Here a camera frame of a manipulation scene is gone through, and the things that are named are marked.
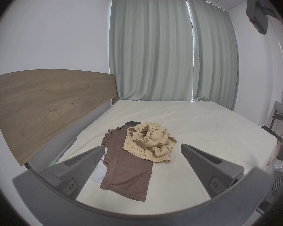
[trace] wooden headboard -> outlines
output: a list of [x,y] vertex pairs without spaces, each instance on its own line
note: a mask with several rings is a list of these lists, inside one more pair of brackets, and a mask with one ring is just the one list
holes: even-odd
[[0,129],[18,163],[76,120],[115,98],[114,75],[26,70],[0,75]]

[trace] dark clothing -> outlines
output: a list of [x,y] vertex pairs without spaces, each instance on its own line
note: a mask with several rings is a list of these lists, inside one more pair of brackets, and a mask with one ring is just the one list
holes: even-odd
[[139,124],[139,122],[127,123],[120,128],[109,130],[102,141],[102,145],[108,148],[108,152],[103,161],[107,167],[107,173],[100,188],[144,202],[153,163],[136,157],[123,149],[127,129]]

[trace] vent grille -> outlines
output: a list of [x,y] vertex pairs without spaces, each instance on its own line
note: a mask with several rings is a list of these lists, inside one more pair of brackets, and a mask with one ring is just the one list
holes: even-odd
[[272,185],[272,195],[275,197],[278,193],[279,187],[283,181],[283,176],[277,176]]

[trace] fitted sheet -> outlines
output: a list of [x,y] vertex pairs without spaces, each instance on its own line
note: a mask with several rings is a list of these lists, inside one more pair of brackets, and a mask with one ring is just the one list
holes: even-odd
[[264,169],[276,150],[275,137],[214,102],[121,100],[81,132],[58,162],[101,145],[109,129],[128,121],[159,123],[178,141],[169,164],[153,164],[146,202],[103,190],[91,179],[86,182],[77,201],[98,209],[133,215],[186,209],[210,197],[181,154],[181,143],[242,165],[245,174],[255,166]]

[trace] gray-green curtain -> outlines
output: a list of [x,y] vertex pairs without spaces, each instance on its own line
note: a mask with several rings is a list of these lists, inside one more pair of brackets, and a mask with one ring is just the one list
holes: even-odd
[[205,0],[188,0],[194,29],[193,97],[234,110],[238,51],[228,12]]
[[191,101],[185,0],[112,0],[109,64],[122,100]]

